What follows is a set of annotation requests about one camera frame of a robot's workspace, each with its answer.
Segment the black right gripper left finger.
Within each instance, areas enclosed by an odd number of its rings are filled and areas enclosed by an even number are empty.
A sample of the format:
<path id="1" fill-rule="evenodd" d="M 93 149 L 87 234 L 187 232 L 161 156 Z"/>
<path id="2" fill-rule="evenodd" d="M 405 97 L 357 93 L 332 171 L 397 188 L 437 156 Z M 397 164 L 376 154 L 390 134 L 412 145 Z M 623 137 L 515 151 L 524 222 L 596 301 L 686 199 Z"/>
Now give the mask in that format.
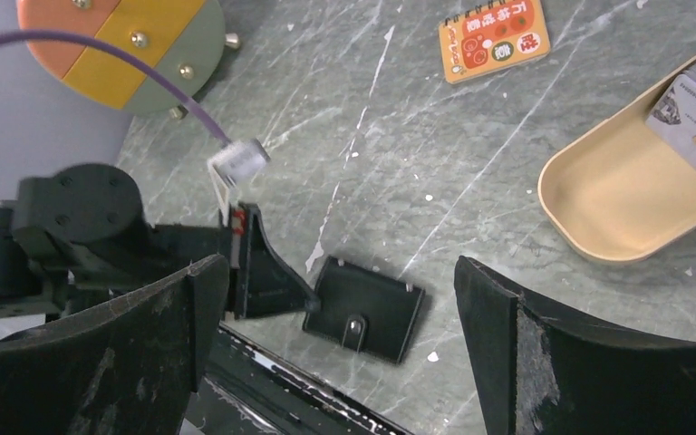
<path id="1" fill-rule="evenodd" d="M 0 341 L 0 434 L 178 433 L 228 284 L 228 261 L 208 256 Z"/>

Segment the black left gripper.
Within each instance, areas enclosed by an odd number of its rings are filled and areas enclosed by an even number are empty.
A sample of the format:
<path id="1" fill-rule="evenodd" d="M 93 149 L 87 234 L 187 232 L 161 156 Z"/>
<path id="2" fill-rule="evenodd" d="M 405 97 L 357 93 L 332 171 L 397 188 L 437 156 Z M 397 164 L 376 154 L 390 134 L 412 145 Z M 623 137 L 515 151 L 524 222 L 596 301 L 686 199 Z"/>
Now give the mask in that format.
<path id="1" fill-rule="evenodd" d="M 0 336 L 45 324 L 155 282 L 199 259 L 235 267 L 235 318 L 314 313 L 313 288 L 271 247 L 253 203 L 220 191 L 214 227 L 153 226 L 124 171 L 87 163 L 23 179 L 0 200 Z"/>

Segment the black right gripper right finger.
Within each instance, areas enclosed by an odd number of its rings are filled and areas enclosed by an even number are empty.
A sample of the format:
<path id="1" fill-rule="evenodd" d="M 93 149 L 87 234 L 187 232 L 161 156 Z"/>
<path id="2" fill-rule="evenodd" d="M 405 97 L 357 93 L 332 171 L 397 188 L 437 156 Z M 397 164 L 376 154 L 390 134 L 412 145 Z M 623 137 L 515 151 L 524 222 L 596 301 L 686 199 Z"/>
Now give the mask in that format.
<path id="1" fill-rule="evenodd" d="M 466 256 L 454 290 L 488 433 L 696 434 L 696 342 L 607 322 Z"/>

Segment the black leather card holder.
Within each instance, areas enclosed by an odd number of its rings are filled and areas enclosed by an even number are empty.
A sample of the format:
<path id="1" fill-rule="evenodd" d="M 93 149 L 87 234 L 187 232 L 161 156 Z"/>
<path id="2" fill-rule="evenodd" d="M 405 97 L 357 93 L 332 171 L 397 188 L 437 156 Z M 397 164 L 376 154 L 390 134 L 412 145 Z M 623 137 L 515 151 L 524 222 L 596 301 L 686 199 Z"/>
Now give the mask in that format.
<path id="1" fill-rule="evenodd" d="M 355 353 L 403 362 L 426 291 L 344 259 L 329 256 L 316 280 L 320 310 L 302 330 Z"/>

